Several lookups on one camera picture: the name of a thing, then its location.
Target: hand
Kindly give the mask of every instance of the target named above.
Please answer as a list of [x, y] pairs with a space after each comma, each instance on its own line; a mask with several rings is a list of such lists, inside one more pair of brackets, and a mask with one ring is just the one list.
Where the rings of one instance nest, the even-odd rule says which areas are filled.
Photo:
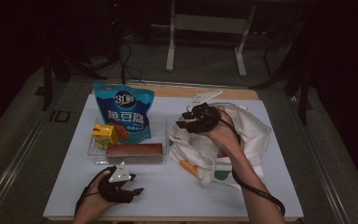
[[[226, 113], [225, 107], [219, 105], [217, 109], [220, 111], [221, 119], [227, 122], [230, 125], [233, 125], [231, 118]], [[233, 155], [238, 152], [242, 152], [240, 144], [236, 134], [223, 122], [219, 121], [211, 131], [207, 133], [200, 133], [209, 137], [215, 145], [217, 145], [221, 150], [226, 152], [228, 155]]]
[[73, 224], [85, 224], [100, 217], [108, 208], [118, 204], [107, 202], [98, 193], [98, 184], [105, 175], [100, 175], [89, 188], [88, 196], [79, 206]]

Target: snack package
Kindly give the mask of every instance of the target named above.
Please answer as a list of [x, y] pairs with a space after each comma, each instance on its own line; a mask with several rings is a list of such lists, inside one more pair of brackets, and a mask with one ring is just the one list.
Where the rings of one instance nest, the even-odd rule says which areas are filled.
[[105, 124], [115, 126], [121, 144], [136, 144], [151, 137], [147, 112], [155, 93], [126, 85], [93, 84]]

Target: gray carpet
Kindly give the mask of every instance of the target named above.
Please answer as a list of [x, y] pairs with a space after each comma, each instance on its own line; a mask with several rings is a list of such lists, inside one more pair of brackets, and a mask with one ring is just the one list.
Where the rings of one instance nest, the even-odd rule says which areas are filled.
[[[174, 70], [167, 73], [166, 34], [158, 33], [149, 42], [139, 41], [136, 35], [131, 38], [128, 40], [131, 46], [128, 79], [136, 79], [134, 77], [142, 72], [138, 77], [142, 81], [246, 89], [269, 78], [262, 60], [269, 42], [264, 36], [252, 35], [247, 42], [243, 53], [247, 77], [237, 75], [232, 44], [224, 43], [216, 48], [206, 41], [191, 44], [187, 39], [179, 39]], [[123, 57], [129, 50], [123, 46]], [[268, 55], [272, 68], [279, 64], [284, 53], [285, 49]], [[102, 71], [101, 75], [109, 77], [108, 82], [118, 83], [120, 66]], [[41, 111], [43, 97], [34, 95], [36, 88], [43, 85], [43, 73], [39, 70], [29, 78], [0, 119], [0, 178], [17, 153], [24, 148], [26, 151], [21, 154], [23, 163], [18, 164], [20, 172], [1, 198], [0, 223], [53, 223], [43, 219], [43, 211], [93, 81], [79, 75], [73, 75], [69, 83], [54, 80], [54, 101], [44, 112]], [[282, 93], [285, 82], [258, 94], [268, 109], [304, 210], [304, 218], [295, 223], [358, 223], [358, 174], [337, 130], [314, 89], [310, 90], [309, 124], [302, 125], [296, 116], [296, 103]], [[71, 117], [65, 123], [48, 122], [53, 111], [69, 111]]]

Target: person's left hand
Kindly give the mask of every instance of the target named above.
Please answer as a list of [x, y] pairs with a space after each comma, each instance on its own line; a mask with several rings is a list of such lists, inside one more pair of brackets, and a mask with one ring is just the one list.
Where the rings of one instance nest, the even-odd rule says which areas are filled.
[[100, 217], [104, 211], [118, 203], [110, 203], [98, 193], [98, 184], [105, 175], [100, 175], [89, 188], [89, 192], [79, 206], [73, 224], [89, 223]]

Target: person's right hand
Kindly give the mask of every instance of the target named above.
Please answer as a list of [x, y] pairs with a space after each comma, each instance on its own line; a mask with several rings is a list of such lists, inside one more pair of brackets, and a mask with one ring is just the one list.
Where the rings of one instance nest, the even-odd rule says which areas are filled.
[[[226, 113], [225, 107], [223, 105], [219, 105], [217, 109], [220, 111], [221, 119], [228, 124], [233, 125], [231, 118]], [[239, 152], [238, 150], [242, 151], [236, 134], [221, 121], [219, 121], [216, 127], [214, 127], [211, 131], [200, 134], [209, 137], [215, 145], [228, 155], [236, 154]]]

